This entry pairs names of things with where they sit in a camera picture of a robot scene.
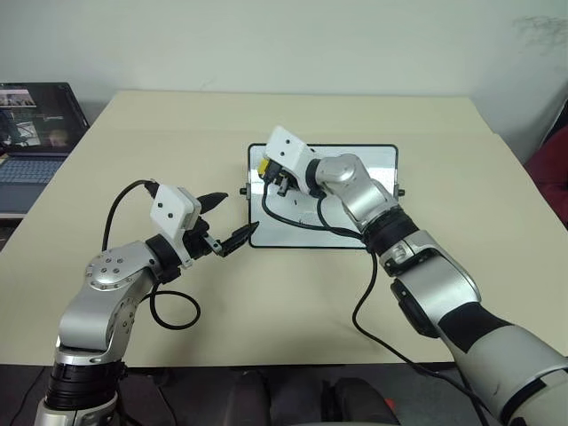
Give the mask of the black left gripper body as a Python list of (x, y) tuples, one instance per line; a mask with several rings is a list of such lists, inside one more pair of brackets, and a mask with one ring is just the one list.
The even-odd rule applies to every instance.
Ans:
[(209, 237), (209, 224), (199, 217), (193, 229), (186, 230), (183, 234), (183, 245), (192, 260), (209, 255), (213, 249), (207, 242)]

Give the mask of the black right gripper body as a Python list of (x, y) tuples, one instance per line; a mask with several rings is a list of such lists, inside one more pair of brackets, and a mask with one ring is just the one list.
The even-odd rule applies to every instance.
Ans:
[(307, 191), (307, 186), (298, 177), (277, 162), (268, 163), (268, 183), (281, 187), (284, 192), (287, 190)]

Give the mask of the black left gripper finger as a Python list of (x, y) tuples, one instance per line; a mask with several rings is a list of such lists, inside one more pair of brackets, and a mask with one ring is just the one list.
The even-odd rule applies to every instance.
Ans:
[(235, 250), (242, 247), (249, 240), (249, 237), (255, 232), (258, 226), (258, 222), (244, 225), (234, 231), (231, 236), (225, 241), (215, 240), (209, 236), (208, 244), (217, 256), (227, 257)]
[(228, 194), (222, 192), (208, 193), (200, 196), (199, 203), (201, 204), (201, 213), (205, 214), (215, 209), (227, 197)]

